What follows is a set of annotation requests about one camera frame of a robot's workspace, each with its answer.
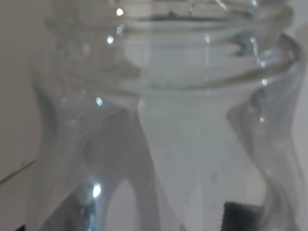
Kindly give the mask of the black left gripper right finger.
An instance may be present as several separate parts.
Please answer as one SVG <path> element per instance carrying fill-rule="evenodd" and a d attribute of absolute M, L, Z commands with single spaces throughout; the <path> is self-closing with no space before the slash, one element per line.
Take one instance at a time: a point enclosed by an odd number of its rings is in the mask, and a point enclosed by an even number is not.
<path fill-rule="evenodd" d="M 224 204 L 221 231 L 257 231 L 263 208 L 236 202 Z"/>

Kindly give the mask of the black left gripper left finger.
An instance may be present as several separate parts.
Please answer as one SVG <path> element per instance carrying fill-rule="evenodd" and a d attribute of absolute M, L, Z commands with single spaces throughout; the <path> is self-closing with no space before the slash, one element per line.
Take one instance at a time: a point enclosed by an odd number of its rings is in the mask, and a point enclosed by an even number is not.
<path fill-rule="evenodd" d="M 26 226 L 25 226 L 25 224 L 22 225 L 22 226 L 20 226 L 20 227 L 18 227 L 15 231 L 26 231 Z"/>

